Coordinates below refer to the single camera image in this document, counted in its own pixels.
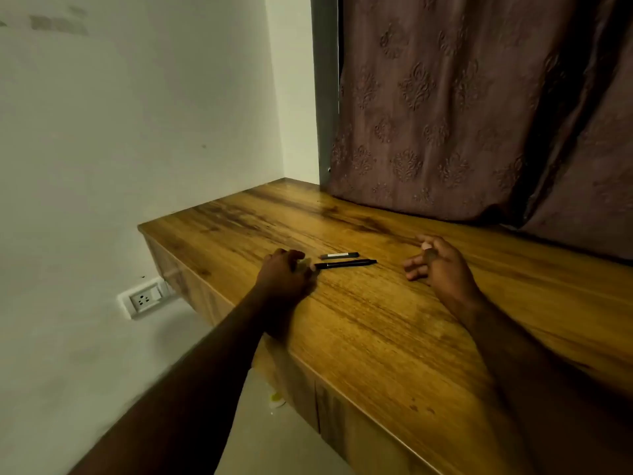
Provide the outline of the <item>person's left hand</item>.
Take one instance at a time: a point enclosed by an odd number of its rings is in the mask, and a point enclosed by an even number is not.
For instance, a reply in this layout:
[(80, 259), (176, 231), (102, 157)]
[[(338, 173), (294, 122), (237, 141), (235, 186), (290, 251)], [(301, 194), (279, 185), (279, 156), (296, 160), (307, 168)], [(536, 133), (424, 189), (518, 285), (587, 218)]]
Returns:
[(275, 251), (265, 255), (251, 292), (267, 306), (293, 308), (315, 289), (318, 272), (311, 283), (283, 283), (275, 276)]

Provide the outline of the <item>person's right hand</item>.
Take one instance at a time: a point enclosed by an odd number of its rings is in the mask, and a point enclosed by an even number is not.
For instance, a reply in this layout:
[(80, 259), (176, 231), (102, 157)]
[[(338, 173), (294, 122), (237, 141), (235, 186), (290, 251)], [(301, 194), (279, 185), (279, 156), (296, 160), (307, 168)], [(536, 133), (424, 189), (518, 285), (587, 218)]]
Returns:
[(459, 317), (482, 305), (485, 297), (477, 286), (463, 255), (449, 243), (447, 258), (444, 280), (440, 282), (428, 282), (427, 279), (420, 280), (431, 287), (439, 302), (452, 315)]

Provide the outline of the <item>person's left forearm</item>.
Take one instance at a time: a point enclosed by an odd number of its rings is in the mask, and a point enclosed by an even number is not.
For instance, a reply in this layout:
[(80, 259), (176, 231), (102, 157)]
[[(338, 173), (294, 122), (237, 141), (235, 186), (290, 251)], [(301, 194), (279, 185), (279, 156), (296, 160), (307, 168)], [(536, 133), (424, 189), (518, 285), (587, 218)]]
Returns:
[(276, 300), (254, 290), (151, 386), (68, 475), (212, 474)]

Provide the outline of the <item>person's right forearm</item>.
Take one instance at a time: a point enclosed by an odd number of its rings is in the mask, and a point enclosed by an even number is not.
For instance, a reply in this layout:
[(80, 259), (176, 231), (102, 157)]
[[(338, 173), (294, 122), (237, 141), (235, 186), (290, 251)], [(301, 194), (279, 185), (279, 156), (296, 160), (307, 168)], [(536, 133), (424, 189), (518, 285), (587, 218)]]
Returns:
[(633, 401), (598, 383), (481, 293), (438, 293), (492, 374), (540, 475), (633, 475)]

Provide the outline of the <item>black pen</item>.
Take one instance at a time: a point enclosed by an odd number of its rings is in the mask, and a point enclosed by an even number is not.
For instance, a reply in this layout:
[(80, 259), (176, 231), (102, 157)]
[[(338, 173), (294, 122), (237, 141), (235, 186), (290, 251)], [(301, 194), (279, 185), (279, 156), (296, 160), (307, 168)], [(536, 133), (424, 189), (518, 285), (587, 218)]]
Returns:
[(315, 263), (314, 268), (316, 270), (332, 270), (351, 267), (364, 267), (377, 264), (376, 260), (372, 259), (357, 259), (357, 260), (344, 260), (342, 262), (321, 262)]

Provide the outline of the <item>brown patterned curtain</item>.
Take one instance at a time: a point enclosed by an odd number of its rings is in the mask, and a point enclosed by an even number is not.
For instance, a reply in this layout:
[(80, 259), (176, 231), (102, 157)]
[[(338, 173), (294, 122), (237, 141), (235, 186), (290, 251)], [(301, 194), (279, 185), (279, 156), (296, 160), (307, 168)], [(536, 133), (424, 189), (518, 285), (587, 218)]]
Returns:
[(341, 0), (331, 195), (633, 263), (633, 0)]

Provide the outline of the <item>wooden cabinet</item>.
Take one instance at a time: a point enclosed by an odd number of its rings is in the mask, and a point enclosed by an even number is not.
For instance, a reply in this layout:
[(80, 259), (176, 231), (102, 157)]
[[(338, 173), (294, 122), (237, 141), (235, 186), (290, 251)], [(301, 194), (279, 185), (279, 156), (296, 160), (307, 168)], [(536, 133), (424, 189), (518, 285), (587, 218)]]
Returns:
[(463, 327), (402, 262), (443, 236), (552, 351), (633, 401), (633, 267), (502, 231), (356, 205), (284, 178), (142, 223), (156, 268), (217, 325), (279, 247), (356, 251), (259, 343), (253, 367), (357, 474), (535, 475)]

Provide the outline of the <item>white wall socket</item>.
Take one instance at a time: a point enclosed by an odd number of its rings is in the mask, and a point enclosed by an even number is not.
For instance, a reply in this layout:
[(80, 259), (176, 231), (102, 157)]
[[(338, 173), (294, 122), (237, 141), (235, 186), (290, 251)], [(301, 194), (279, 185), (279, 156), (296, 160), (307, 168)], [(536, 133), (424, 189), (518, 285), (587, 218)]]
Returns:
[(175, 296), (175, 291), (162, 277), (145, 280), (141, 285), (126, 290), (116, 297), (124, 316), (135, 320), (161, 307)]

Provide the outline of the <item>grey window frame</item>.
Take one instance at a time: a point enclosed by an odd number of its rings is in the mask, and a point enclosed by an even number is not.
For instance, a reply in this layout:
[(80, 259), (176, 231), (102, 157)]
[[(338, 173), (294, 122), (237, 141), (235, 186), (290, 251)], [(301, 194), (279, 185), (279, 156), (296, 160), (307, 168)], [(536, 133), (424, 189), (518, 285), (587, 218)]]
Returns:
[(315, 115), (318, 143), (318, 174), (326, 191), (332, 150), (339, 120), (339, 2), (310, 0), (312, 16)]

